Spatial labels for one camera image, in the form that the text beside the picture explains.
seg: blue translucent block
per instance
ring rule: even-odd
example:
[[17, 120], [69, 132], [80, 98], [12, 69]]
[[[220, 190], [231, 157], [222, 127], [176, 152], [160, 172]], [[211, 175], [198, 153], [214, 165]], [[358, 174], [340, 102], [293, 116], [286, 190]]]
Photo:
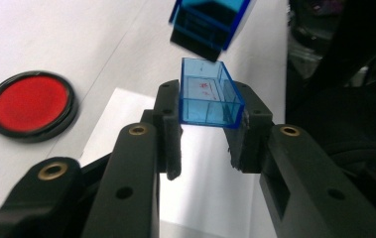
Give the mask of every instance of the blue translucent block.
[[181, 123], [237, 128], [244, 100], [222, 61], [182, 61]]
[[253, 0], [177, 0], [170, 22], [178, 34], [225, 51]]

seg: screw hole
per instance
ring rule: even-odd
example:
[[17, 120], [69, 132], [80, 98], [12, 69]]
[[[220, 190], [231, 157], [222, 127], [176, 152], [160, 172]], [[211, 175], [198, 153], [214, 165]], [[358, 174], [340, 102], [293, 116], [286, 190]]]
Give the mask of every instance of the screw hole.
[[62, 162], [53, 162], [44, 166], [38, 174], [41, 180], [52, 180], [57, 179], [64, 175], [67, 171], [67, 164]]
[[129, 134], [134, 136], [140, 136], [147, 133], [147, 128], [144, 126], [135, 126], [129, 129]]
[[170, 109], [164, 109], [164, 110], [163, 110], [163, 113], [164, 113], [164, 114], [172, 114], [172, 113], [173, 113], [173, 110], [170, 110]]
[[54, 166], [54, 167], [50, 167], [46, 170], [46, 174], [48, 175], [54, 175], [54, 174], [57, 174], [59, 171], [61, 170], [61, 167], [60, 166]]
[[287, 136], [292, 136], [292, 137], [300, 136], [300, 131], [294, 127], [282, 127], [281, 132]]
[[124, 186], [116, 191], [116, 197], [124, 200], [132, 196], [134, 190], [129, 186]]
[[328, 189], [327, 194], [329, 194], [332, 198], [335, 198], [337, 200], [344, 200], [345, 199], [344, 193], [342, 193], [342, 191], [335, 189], [335, 188]]

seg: red marking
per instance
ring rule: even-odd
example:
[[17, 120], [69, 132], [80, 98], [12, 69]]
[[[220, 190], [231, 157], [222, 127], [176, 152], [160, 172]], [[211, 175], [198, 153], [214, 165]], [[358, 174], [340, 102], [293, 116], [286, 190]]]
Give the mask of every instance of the red marking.
[[213, 94], [213, 90], [212, 90], [212, 86], [209, 85], [210, 89], [211, 89], [211, 92], [212, 92], [212, 96], [214, 97], [214, 100], [216, 100], [216, 97], [215, 97], [215, 94]]
[[0, 94], [0, 126], [16, 132], [41, 129], [64, 111], [67, 90], [48, 76], [21, 79]]

